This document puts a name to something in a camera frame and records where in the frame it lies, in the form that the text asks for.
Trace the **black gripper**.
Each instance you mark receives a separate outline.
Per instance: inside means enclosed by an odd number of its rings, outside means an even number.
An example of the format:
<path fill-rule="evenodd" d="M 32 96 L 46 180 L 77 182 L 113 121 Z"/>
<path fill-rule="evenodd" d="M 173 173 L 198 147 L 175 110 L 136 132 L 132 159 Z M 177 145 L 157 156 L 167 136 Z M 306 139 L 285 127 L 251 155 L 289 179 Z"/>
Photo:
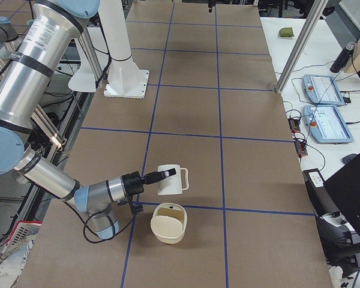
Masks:
<path fill-rule="evenodd" d="M 171 168 L 164 171 L 151 172 L 146 174 L 143 178 L 138 171 L 122 175 L 122 183 L 124 190 L 128 195 L 137 195 L 144 192 L 144 184 L 158 183 L 170 176 L 176 174 L 176 169 Z"/>

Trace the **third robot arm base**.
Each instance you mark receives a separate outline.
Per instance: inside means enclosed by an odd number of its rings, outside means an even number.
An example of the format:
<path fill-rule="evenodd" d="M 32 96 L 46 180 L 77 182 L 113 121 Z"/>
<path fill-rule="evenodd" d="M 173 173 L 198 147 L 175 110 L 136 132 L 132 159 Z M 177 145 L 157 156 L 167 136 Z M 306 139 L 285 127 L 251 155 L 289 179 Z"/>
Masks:
<path fill-rule="evenodd" d="M 4 45 L 9 52 L 17 49 L 21 41 L 14 26 L 5 16 L 0 16 L 0 45 Z"/>

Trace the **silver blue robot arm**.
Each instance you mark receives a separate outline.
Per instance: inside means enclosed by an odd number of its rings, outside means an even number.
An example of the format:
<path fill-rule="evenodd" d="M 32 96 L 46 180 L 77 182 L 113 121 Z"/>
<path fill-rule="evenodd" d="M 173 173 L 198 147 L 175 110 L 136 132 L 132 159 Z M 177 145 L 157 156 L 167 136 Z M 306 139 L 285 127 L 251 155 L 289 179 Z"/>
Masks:
<path fill-rule="evenodd" d="M 129 204 L 132 215 L 142 212 L 133 197 L 149 184 L 176 175 L 174 168 L 140 175 L 133 172 L 88 186 L 69 177 L 31 148 L 28 137 L 39 126 L 55 146 L 60 136 L 39 106 L 51 77 L 76 38 L 93 70 L 93 87 L 108 78 L 108 97 L 142 98 L 149 71 L 133 61 L 121 1 L 37 1 L 35 19 L 21 45 L 2 69 L 0 83 L 0 175 L 11 170 L 65 202 L 83 220 L 83 234 L 98 242 L 122 232 L 112 204 Z"/>

